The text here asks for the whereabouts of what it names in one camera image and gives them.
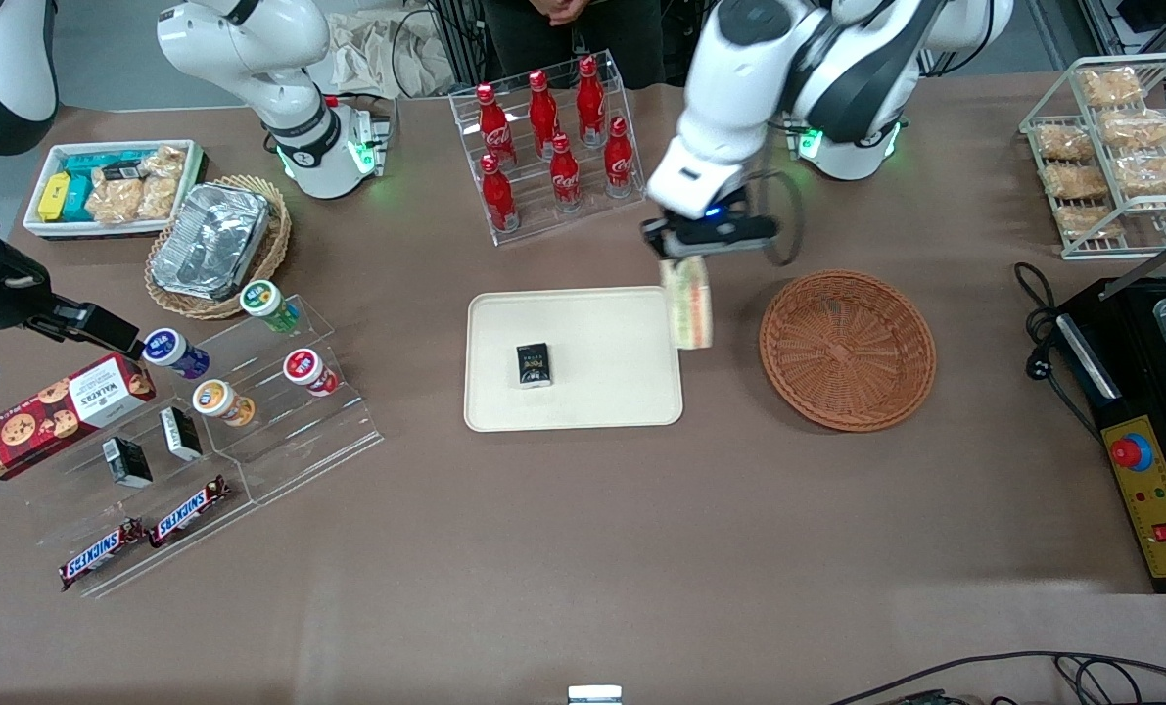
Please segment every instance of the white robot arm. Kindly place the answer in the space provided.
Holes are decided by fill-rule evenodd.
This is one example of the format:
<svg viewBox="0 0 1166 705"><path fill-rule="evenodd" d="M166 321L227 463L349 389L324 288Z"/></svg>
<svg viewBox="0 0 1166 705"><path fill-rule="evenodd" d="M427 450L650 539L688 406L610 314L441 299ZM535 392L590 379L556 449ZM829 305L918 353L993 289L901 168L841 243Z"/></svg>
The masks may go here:
<svg viewBox="0 0 1166 705"><path fill-rule="evenodd" d="M780 108L823 133L837 178L883 161L918 84L922 49L993 40L1012 0L722 0L687 77L677 135L648 182L665 218L644 233L667 258L765 247L777 225L745 212L745 163Z"/></svg>
<svg viewBox="0 0 1166 705"><path fill-rule="evenodd" d="M255 111L309 196L344 196L372 174L368 113L329 107L302 68L329 48L312 0L191 0L161 13L156 38L178 71Z"/></svg>

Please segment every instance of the red emergency stop button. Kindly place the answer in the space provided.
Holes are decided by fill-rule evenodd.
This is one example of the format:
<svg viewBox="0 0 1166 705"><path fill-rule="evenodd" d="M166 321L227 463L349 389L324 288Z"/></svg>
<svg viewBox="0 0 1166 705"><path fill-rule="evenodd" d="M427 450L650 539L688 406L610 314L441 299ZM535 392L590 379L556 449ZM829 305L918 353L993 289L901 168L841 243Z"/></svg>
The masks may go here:
<svg viewBox="0 0 1166 705"><path fill-rule="evenodd" d="M1112 442L1109 456L1121 467L1132 468L1137 473L1152 467L1152 446L1137 432L1129 432Z"/></svg>
<svg viewBox="0 0 1166 705"><path fill-rule="evenodd" d="M1166 543L1166 524L1152 526L1152 541Z"/></svg>

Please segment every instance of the white tray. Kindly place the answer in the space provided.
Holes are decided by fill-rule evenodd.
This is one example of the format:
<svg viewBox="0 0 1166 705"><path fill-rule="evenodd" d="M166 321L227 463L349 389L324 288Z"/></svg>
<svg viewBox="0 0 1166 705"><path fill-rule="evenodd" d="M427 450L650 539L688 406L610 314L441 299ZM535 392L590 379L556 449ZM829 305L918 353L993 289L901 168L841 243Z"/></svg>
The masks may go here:
<svg viewBox="0 0 1166 705"><path fill-rule="evenodd" d="M190 139L149 139L145 142L84 142L79 144L58 144L47 151L47 158L42 163L38 179L35 182L34 195L30 197L30 205L21 214L21 224L35 235L44 240L104 240L110 237L148 237L161 232L169 218L161 220L132 220L127 224L49 224L38 218L38 200L42 200L42 191L47 186L47 179L59 172L66 156L73 155L99 155L103 151L126 151L129 149L155 149L162 144L168 144L187 151L187 162L183 164L183 177L178 179L178 195L174 196L174 206L169 216L178 213L178 209L187 198L190 186L195 186L198 178L198 169L204 161L204 149Z"/></svg>
<svg viewBox="0 0 1166 705"><path fill-rule="evenodd" d="M517 383L517 347L547 344L552 387ZM682 416L677 350L656 285L478 295L465 423L476 432L651 426Z"/></svg>

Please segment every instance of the red button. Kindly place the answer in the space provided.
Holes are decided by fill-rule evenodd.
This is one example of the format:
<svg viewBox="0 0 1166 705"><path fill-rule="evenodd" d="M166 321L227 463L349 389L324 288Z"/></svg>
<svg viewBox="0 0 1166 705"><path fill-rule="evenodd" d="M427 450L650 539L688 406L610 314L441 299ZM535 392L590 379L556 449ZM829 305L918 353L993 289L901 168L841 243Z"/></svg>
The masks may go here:
<svg viewBox="0 0 1166 705"><path fill-rule="evenodd" d="M1144 459L1144 452L1131 438L1118 438L1109 446L1109 454L1124 468L1133 468Z"/></svg>
<svg viewBox="0 0 1166 705"><path fill-rule="evenodd" d="M1166 543L1166 524L1153 524L1152 538L1158 543Z"/></svg>

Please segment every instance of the person's hands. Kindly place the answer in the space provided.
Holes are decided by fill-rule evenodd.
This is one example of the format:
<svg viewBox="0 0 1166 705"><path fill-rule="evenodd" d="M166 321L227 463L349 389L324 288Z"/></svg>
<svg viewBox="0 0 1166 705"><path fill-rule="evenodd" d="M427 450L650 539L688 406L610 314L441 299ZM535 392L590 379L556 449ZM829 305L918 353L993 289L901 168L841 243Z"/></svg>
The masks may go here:
<svg viewBox="0 0 1166 705"><path fill-rule="evenodd" d="M590 3L590 0L566 0L566 3L561 6L561 9L555 9L555 12L547 14L547 19L552 20L548 22L548 26L568 26L568 23L578 19L578 15L583 13L583 9L586 9L586 3Z"/></svg>
<svg viewBox="0 0 1166 705"><path fill-rule="evenodd" d="M564 9L564 6L566 3L568 3L568 0L529 0L529 3L532 3L534 8L539 10L540 15L547 16L550 15L552 13L556 13L560 12L561 9Z"/></svg>

